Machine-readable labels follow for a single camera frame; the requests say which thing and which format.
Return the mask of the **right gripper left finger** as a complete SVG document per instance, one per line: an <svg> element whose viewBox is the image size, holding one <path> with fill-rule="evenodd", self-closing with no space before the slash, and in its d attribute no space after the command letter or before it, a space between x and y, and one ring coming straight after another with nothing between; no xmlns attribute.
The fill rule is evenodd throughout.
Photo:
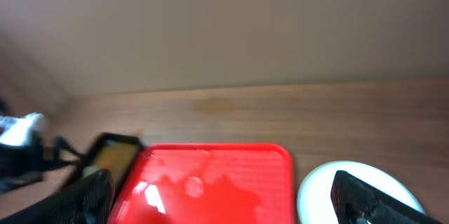
<svg viewBox="0 0 449 224"><path fill-rule="evenodd" d="M100 169L1 219L1 224L103 224L109 218L113 197L111 173Z"/></svg>

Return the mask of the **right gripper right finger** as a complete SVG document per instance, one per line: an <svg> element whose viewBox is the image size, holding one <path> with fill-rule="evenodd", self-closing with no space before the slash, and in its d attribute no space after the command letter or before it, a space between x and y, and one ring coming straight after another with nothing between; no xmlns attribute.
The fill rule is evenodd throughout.
<svg viewBox="0 0 449 224"><path fill-rule="evenodd" d="M339 224L441 224L346 171L337 171L330 191Z"/></svg>

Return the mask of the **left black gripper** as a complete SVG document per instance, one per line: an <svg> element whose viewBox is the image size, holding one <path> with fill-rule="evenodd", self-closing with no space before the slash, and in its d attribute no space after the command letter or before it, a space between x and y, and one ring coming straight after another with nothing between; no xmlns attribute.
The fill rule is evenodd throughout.
<svg viewBox="0 0 449 224"><path fill-rule="evenodd" d="M26 146L1 144L1 192L41 182L45 172L76 166L83 160L84 154L62 136L55 137L51 146L45 146L39 136Z"/></svg>

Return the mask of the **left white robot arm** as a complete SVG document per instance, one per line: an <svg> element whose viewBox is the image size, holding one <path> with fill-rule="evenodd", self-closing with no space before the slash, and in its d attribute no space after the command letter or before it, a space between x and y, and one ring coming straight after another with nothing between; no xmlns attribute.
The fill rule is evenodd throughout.
<svg viewBox="0 0 449 224"><path fill-rule="evenodd" d="M86 158L62 136L45 145L41 136L45 122L40 113L1 117L2 194L41 182L45 172L76 166Z"/></svg>

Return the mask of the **white plate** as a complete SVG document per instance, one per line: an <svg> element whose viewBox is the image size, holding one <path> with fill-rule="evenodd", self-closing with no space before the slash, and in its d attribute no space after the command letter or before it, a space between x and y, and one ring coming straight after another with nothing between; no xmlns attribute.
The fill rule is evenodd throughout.
<svg viewBox="0 0 449 224"><path fill-rule="evenodd" d="M297 213L302 224L336 223L330 191L337 171L346 171L408 205L420 213L425 213L417 198L388 173L353 161L336 161L320 165L302 181L297 194Z"/></svg>

